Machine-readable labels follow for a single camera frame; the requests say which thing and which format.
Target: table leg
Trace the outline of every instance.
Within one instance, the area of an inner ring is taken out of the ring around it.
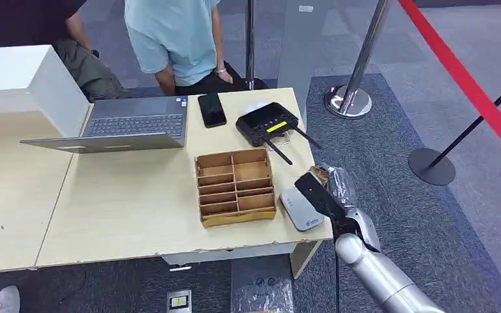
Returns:
[[[309,243],[298,243],[295,250],[289,258],[291,259],[291,269],[293,270],[293,278],[297,279],[304,271],[304,268],[310,262],[316,250],[322,244],[322,240],[311,241]]]

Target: white box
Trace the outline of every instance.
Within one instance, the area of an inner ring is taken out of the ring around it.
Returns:
[[[77,137],[88,109],[51,46],[0,48],[0,113],[40,111],[62,136]]]

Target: white sneaker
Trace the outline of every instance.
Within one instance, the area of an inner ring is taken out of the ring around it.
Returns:
[[[16,286],[0,291],[0,313],[20,313],[20,293]]]

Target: cardboard compartment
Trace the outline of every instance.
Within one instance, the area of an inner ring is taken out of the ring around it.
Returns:
[[[200,212],[201,212],[202,216],[214,215],[214,214],[218,214],[218,213],[235,213],[235,214],[237,214],[237,202],[236,201],[207,204],[207,205],[201,205],[199,207],[200,207]]]
[[[201,205],[231,201],[237,201],[235,192],[225,192],[223,194],[208,194],[206,196],[199,197],[199,202]]]
[[[198,187],[198,190],[199,190],[199,195],[232,192],[235,191],[235,183],[223,183],[217,185],[201,186]]]
[[[195,158],[203,226],[272,219],[275,197],[266,149]]]
[[[197,177],[233,173],[232,154],[218,153],[196,158]]]
[[[236,184],[237,191],[266,188],[271,186],[270,178],[253,179],[252,181],[240,181]]]
[[[257,196],[259,194],[271,194],[271,193],[273,193],[273,187],[265,187],[265,188],[237,191],[237,197]]]
[[[238,151],[233,154],[235,181],[271,177],[265,149]]]
[[[259,194],[257,196],[237,197],[239,211],[274,207],[273,194]]]
[[[229,174],[218,174],[212,176],[204,176],[197,178],[199,186],[209,186],[217,184],[232,183],[234,181],[234,176],[232,173]]]

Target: stanchion post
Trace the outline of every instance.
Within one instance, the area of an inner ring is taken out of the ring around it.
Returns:
[[[372,106],[370,96],[362,89],[360,83],[366,71],[374,43],[381,31],[385,17],[387,16],[388,0],[379,0],[364,38],[362,49],[348,85],[332,87],[324,97],[327,109],[336,116],[345,119],[359,119],[368,113]]]
[[[501,105],[501,95],[495,100],[494,105],[496,107]],[[419,148],[412,151],[408,156],[408,165],[412,172],[422,181],[432,185],[444,186],[452,183],[456,178],[456,169],[446,155],[484,120],[483,116],[479,116],[442,153],[429,148]]]
[[[254,90],[254,0],[247,0],[247,36],[245,70],[249,90]]]

